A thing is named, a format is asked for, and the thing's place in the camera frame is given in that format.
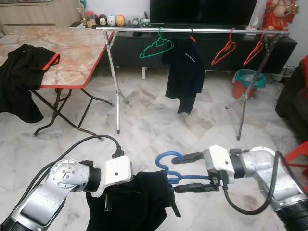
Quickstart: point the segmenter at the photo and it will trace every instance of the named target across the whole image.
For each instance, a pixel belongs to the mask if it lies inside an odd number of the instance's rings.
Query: tv cabinet
[[[163,33],[165,38],[183,38],[188,37],[187,33]],[[208,71],[237,71],[243,69],[243,63],[255,45],[258,43],[260,35],[251,36],[243,34],[233,34],[232,40],[236,42],[237,47],[230,55],[220,61],[215,66],[211,62],[215,55],[225,46],[229,39],[228,34],[201,34],[193,35],[196,39],[196,47],[203,60],[204,67]],[[157,55],[145,59],[140,59],[139,54],[158,39],[158,33],[142,32],[140,36],[134,36],[133,32],[118,32],[115,42],[111,48],[115,66],[119,67],[149,67],[149,68],[168,68],[161,63],[161,56]],[[280,73],[286,61],[290,57],[297,42],[289,36],[282,37],[277,42],[267,64],[264,73]],[[245,68],[257,70],[262,58],[265,55],[265,49],[256,56]],[[102,62],[108,64],[107,53],[104,53]]]

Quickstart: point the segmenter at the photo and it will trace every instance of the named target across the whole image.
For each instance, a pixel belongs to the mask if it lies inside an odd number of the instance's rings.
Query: green hanger
[[[145,48],[145,49],[143,50],[143,52],[141,52],[141,53],[139,54],[139,58],[144,59],[144,58],[152,57],[152,56],[155,56],[155,55],[158,55],[158,54],[165,53],[166,51],[168,51],[168,50],[174,48],[174,43],[173,43],[171,40],[168,40],[168,39],[163,38],[163,36],[160,34],[160,30],[161,30],[161,29],[163,29],[163,28],[161,27],[161,28],[159,28],[159,30],[158,30],[158,35],[159,35],[158,40],[156,40],[156,41],[153,42],[151,45],[149,45],[147,48]],[[145,52],[146,52],[149,48],[151,48],[151,47],[161,47],[161,46],[164,46],[165,43],[169,43],[169,44],[170,44],[170,46],[169,46],[168,49],[166,49],[166,50],[164,50],[164,51],[161,51],[161,52],[159,52],[159,53],[147,54],[147,55],[145,54]]]

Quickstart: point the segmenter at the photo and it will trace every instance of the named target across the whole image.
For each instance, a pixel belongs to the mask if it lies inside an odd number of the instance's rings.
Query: white wall
[[[262,16],[267,0],[258,0],[251,21],[259,18],[258,26],[262,25]],[[301,12],[290,24],[290,37],[298,42],[286,65],[297,66],[299,61],[308,54],[308,0],[298,0]],[[87,8],[96,14],[123,14],[128,22],[134,16],[143,17],[143,12],[150,14],[150,0],[87,0]]]

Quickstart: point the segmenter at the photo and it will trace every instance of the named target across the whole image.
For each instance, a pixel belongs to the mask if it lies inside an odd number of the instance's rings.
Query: red statue
[[[287,31],[288,23],[299,13],[295,0],[268,0],[263,16],[263,29]]]

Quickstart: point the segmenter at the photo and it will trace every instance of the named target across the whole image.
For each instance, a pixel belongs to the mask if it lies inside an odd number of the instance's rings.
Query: tv screen
[[[257,0],[151,0],[153,23],[248,25]]]

